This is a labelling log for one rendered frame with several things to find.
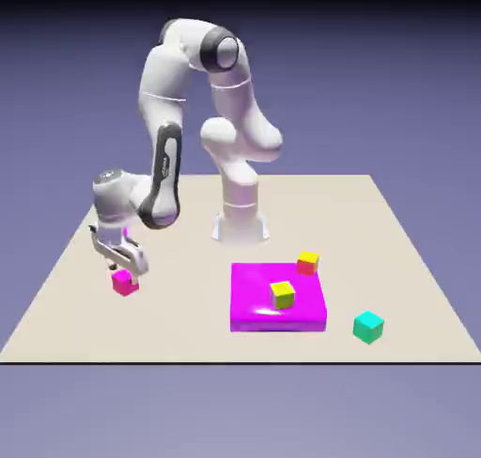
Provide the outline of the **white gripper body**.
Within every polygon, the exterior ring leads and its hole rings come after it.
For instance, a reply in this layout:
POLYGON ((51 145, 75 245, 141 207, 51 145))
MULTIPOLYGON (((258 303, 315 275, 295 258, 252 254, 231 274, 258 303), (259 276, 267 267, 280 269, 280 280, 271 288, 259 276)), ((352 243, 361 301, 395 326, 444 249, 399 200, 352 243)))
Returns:
POLYGON ((148 272, 148 261, 143 249, 133 240, 122 238, 119 245, 110 246, 92 237, 94 249, 106 259, 127 269, 132 275, 148 272))

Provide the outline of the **small pink cube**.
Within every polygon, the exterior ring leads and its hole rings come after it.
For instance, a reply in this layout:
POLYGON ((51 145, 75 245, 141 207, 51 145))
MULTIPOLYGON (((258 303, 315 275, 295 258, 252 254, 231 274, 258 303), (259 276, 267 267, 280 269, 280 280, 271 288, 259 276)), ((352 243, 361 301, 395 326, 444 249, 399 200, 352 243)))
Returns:
POLYGON ((112 274, 113 289, 126 297, 139 289, 139 283, 132 280, 132 275, 127 269, 116 270, 112 274))

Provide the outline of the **small yellow-green cube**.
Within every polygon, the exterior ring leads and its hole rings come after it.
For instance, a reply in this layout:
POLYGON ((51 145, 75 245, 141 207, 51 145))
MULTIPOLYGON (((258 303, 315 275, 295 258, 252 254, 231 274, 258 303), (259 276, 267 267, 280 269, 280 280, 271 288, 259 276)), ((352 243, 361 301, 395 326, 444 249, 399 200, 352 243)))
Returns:
POLYGON ((290 309, 295 302, 295 289, 289 281, 270 284, 272 307, 276 311, 290 309))

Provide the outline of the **small orange cube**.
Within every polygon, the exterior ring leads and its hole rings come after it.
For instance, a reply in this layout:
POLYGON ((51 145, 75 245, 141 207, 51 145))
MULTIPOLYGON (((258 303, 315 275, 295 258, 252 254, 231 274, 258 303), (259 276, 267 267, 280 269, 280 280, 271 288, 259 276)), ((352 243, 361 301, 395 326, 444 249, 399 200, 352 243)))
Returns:
POLYGON ((303 251, 297 260, 297 272, 306 276, 314 276, 318 273, 319 253, 303 251))

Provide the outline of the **small teal cube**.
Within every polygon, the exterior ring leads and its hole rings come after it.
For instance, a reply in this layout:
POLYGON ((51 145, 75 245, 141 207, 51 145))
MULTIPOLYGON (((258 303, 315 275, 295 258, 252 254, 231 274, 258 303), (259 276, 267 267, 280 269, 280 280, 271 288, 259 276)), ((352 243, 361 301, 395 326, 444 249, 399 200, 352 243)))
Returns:
POLYGON ((371 311, 364 311, 354 318, 353 336, 365 344, 372 344, 383 333, 384 320, 371 311))

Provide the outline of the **large magenta box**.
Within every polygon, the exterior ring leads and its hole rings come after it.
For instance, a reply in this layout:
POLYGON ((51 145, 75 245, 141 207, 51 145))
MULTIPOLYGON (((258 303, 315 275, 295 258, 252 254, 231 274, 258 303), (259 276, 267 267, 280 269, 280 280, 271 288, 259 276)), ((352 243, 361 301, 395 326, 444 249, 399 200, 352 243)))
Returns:
POLYGON ((318 274, 297 272, 294 263, 234 263, 231 265, 230 330, 322 332, 327 307, 318 274), (272 285, 289 282, 291 308, 274 308, 272 285))

